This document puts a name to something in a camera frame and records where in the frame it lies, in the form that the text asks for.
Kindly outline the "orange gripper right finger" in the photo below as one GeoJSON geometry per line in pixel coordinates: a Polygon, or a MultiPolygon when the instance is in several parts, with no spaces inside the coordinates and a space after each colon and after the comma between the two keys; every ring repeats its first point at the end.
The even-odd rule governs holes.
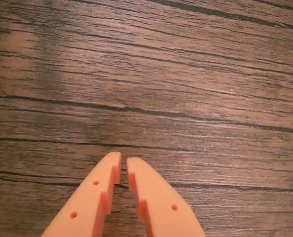
{"type": "Polygon", "coordinates": [[[129,189],[148,237],[204,237],[195,214],[180,194],[146,161],[127,159],[129,189]]]}

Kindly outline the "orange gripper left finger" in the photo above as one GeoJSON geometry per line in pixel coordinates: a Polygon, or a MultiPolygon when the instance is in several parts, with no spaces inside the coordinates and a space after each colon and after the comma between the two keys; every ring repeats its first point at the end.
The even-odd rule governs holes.
{"type": "Polygon", "coordinates": [[[101,237],[120,183],[121,153],[111,152],[91,170],[43,232],[43,237],[101,237]]]}

